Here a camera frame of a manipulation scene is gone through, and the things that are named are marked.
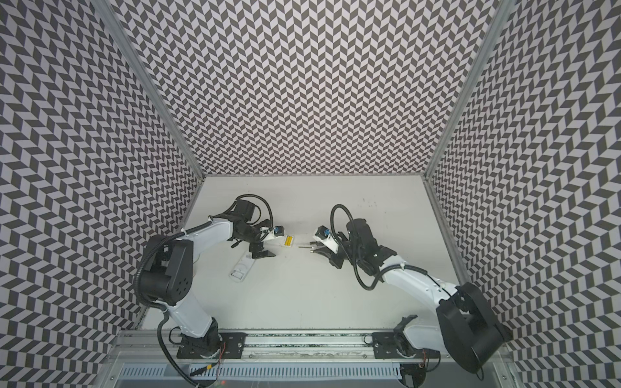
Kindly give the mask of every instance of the chevron pattern wallpaper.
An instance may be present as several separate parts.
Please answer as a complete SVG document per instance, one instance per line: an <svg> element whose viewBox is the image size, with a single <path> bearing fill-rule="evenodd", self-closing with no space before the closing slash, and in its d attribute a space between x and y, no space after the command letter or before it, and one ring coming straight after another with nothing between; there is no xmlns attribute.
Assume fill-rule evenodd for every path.
<svg viewBox="0 0 621 388"><path fill-rule="evenodd" d="M2 1L0 22L0 386L83 386L197 177L85 0Z"/></svg>
<svg viewBox="0 0 621 388"><path fill-rule="evenodd" d="M207 174L423 172L498 0L111 0Z"/></svg>
<svg viewBox="0 0 621 388"><path fill-rule="evenodd" d="M518 0L433 183L529 387L621 386L621 4Z"/></svg>

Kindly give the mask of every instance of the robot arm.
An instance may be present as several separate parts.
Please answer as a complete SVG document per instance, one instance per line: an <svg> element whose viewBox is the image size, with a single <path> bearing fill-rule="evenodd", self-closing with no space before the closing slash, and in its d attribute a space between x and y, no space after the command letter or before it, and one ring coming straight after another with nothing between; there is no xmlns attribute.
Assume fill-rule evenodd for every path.
<svg viewBox="0 0 621 388"><path fill-rule="evenodd" d="M263 242L284 235L284 228L274 227L270 219L250 223L256 205L237 197L224 213L210 218L200 227L162 245L167 238L157 235L149 239L144 249L143 271L137 281L137 292L147 300L163 306L181 329L182 341L197 349L205 357L212 356L220 347L217 322L200 306L191 290L193 263L201 253L222 241L236 240L232 248L242 241L250 243L253 258L274 256L263 250ZM157 252L147 256L154 249Z"/></svg>
<svg viewBox="0 0 621 388"><path fill-rule="evenodd" d="M378 245L366 220L353 219L342 205L332 210L331 225L338 207L350 217L349 240L344 233L339 232L335 237L321 226L314 237L317 248L313 252L326 256L336 268L341 268L345 259L349 260L358 282L367 290L374 289L379 281L386 282L435 312L431 318L411 315L395 328L395 343L402 355L413 355L416 349L438 350L450 354L468 372L476 373L503 343L512 339L476 286L471 283L457 286L410 265L392 249ZM372 285L362 282L357 267L375 277Z"/></svg>

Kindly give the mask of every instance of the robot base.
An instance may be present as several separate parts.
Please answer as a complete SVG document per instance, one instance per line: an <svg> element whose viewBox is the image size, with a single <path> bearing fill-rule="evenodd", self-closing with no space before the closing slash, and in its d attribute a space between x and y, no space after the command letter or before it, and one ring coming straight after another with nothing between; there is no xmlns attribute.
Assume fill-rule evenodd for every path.
<svg viewBox="0 0 621 388"><path fill-rule="evenodd" d="M223 359L240 359L242 358L245 340L246 333L218 334L218 323L213 319L207 333L202 338L193 338L181 334L177 358L217 359L220 351L224 349Z"/></svg>

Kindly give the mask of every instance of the vent grille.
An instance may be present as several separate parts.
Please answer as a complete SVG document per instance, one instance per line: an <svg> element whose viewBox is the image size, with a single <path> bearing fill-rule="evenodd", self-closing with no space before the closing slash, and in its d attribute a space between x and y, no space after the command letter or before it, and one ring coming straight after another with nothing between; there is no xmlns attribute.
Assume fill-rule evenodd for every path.
<svg viewBox="0 0 621 388"><path fill-rule="evenodd" d="M195 371L204 364L193 364ZM212 368L201 375L204 379L215 378L217 368ZM342 379L399 379L399 365L392 363L355 364L355 363L269 363L259 365L229 364L220 367L219 378L229 380L342 380Z"/></svg>
<svg viewBox="0 0 621 388"><path fill-rule="evenodd" d="M125 364L119 377L121 379L150 379L163 377L166 364Z"/></svg>
<svg viewBox="0 0 621 388"><path fill-rule="evenodd" d="M204 367L193 363L190 371ZM172 380L181 379L168 364L130 364L123 366L119 379ZM200 375L197 380L215 379L217 368ZM395 380L401 378L399 364L393 363L225 363L220 366L219 379L248 381L312 381L312 380Z"/></svg>

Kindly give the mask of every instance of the white table surface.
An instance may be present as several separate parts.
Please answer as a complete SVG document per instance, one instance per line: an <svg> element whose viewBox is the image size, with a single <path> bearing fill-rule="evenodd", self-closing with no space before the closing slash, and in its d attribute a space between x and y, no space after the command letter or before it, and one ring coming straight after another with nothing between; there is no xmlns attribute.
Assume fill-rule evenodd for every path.
<svg viewBox="0 0 621 388"><path fill-rule="evenodd" d="M231 280L229 272L248 243L231 249L232 243L225 241L203 252L194 266L192 290L220 328L379 329L393 328L410 314L430 313L396 287L380 283L373 291L362 289L347 261L337 269L323 256L297 247L308 246L317 227L330 227L330 210L338 203L346 205L354 218L367 220L378 244L457 284L420 176L208 177L187 226L224 211L244 193L258 194L270 203L275 225L294 235L295 246L266 243L276 257L259 259L241 283ZM338 210L336 229L345 231L346 220ZM371 283L362 270L360 274ZM150 309L142 329L156 328L160 320L161 312ZM173 326L169 321L165 327Z"/></svg>

